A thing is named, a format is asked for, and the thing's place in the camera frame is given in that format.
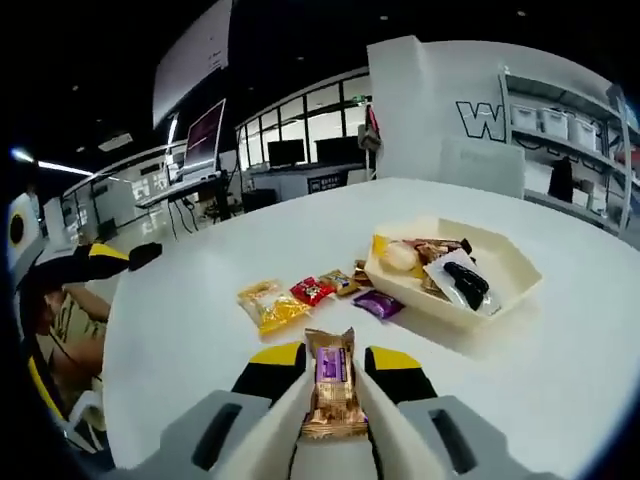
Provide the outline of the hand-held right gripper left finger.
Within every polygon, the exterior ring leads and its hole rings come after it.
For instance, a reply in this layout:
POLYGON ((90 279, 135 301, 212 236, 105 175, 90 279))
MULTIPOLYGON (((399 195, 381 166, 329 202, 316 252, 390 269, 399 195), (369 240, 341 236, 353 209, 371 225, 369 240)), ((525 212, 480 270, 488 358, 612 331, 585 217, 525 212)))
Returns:
POLYGON ((306 370, 306 347, 291 342, 250 358, 229 391, 216 390, 173 421, 159 448, 116 479, 213 479, 249 432, 306 370))

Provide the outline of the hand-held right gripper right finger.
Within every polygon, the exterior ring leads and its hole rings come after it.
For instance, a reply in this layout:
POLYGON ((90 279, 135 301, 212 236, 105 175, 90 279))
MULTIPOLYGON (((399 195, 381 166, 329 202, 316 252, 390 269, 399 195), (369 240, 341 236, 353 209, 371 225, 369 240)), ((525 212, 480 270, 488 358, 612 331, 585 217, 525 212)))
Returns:
POLYGON ((447 479, 535 479, 508 451, 506 436, 454 396, 439 396, 410 355, 365 349, 364 370, 420 434, 447 479))

